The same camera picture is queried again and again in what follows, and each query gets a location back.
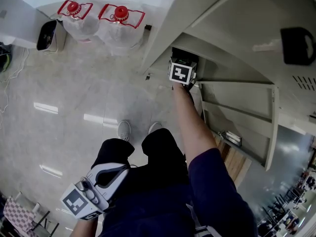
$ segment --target cabinet vent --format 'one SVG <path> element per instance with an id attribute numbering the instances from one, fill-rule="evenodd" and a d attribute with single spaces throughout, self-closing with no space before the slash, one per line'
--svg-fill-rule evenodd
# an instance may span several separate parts
<path id="1" fill-rule="evenodd" d="M 303 76 L 293 76 L 294 80 L 300 86 L 301 89 L 315 91 L 316 89 L 316 80 L 311 77 L 303 77 Z"/>

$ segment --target large clear plastic bottle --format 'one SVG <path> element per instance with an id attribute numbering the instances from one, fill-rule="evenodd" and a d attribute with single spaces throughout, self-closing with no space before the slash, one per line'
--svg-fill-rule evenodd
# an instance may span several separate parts
<path id="1" fill-rule="evenodd" d="M 145 13 L 126 6 L 106 4 L 99 14 L 99 38 L 112 55 L 128 55 L 137 50 L 143 39 Z"/>
<path id="2" fill-rule="evenodd" d="M 90 42 L 99 30 L 99 11 L 100 8 L 93 3 L 79 4 L 67 0 L 57 13 L 62 15 L 64 28 L 74 39 L 80 42 Z"/>

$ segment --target white sneaker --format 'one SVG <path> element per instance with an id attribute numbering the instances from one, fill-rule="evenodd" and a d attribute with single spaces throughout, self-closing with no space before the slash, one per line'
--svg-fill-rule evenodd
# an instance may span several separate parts
<path id="1" fill-rule="evenodd" d="M 148 134 L 155 132 L 158 129 L 163 128 L 162 124 L 159 122 L 155 122 L 152 124 L 152 126 L 149 128 Z"/>
<path id="2" fill-rule="evenodd" d="M 118 138 L 124 141 L 129 141 L 129 136 L 132 132 L 130 124 L 123 120 L 118 124 Z"/>

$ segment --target pink checkered fabric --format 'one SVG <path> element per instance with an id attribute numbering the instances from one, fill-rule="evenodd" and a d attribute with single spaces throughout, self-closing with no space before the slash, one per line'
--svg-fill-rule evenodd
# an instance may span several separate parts
<path id="1" fill-rule="evenodd" d="M 25 233 L 32 232 L 30 230 L 33 228 L 32 221 L 35 218 L 35 213 L 22 207 L 12 197 L 7 199 L 3 214 L 13 226 L 20 228 Z"/>

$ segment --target forearm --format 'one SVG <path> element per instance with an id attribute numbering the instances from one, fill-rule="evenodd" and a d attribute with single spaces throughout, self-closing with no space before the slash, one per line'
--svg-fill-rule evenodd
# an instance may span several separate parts
<path id="1" fill-rule="evenodd" d="M 70 237 L 95 237 L 98 220 L 78 220 Z"/>
<path id="2" fill-rule="evenodd" d="M 198 115 L 189 95 L 180 84 L 174 85 L 174 99 L 187 165 L 203 152 L 216 148 L 212 132 Z"/>

